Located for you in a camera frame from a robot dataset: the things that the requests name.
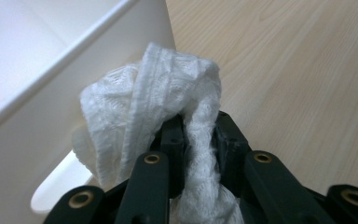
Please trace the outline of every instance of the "cloth fold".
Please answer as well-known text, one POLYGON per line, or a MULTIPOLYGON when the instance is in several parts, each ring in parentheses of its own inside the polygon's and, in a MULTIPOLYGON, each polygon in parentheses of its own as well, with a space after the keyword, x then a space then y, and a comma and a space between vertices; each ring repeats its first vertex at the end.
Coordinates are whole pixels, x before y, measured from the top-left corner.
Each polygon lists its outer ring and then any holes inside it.
POLYGON ((211 146, 220 107, 218 71, 213 61, 150 44, 140 63, 112 71, 81 92, 88 131, 74 133, 75 154, 111 189, 130 177, 162 123, 180 113, 191 150, 171 222, 243 223, 235 197, 219 184, 211 146))

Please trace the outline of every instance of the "plastic box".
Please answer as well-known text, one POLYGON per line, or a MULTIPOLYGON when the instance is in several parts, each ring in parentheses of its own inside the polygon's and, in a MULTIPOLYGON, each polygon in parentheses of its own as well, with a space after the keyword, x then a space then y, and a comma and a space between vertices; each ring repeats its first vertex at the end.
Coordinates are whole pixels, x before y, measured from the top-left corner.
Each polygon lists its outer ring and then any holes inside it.
POLYGON ((84 125, 78 94, 151 41, 174 49, 162 0, 0 1, 0 224, 44 220, 31 200, 84 125))

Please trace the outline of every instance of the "wooden surface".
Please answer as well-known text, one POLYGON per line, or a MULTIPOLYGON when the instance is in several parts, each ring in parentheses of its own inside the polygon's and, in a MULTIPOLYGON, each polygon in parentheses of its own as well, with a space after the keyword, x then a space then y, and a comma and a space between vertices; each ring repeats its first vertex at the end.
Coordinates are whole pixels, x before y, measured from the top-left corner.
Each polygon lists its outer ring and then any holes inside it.
POLYGON ((177 49, 215 60, 253 149, 305 186, 358 186, 358 0, 167 0, 177 49))

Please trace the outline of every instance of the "crumpled cloth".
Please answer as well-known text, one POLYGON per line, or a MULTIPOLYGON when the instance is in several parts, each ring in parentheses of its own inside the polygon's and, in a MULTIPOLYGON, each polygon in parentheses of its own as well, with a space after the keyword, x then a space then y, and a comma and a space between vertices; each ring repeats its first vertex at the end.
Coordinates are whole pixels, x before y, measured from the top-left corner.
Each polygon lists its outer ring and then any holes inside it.
POLYGON ((191 149, 185 188, 171 223, 243 223, 234 195, 219 184, 211 139, 221 83, 213 61, 151 43, 140 63, 109 72, 80 94, 88 129, 74 152, 104 189, 126 180, 165 120, 184 117, 191 149))

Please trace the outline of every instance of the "wood grain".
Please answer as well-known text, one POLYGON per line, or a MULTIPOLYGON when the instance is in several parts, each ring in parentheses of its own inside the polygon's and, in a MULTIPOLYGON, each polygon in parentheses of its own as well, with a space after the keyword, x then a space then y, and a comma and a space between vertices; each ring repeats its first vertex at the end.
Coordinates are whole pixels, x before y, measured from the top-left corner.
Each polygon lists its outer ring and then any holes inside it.
POLYGON ((167 0, 177 49, 215 60, 253 149, 323 194, 358 186, 358 0, 167 0))

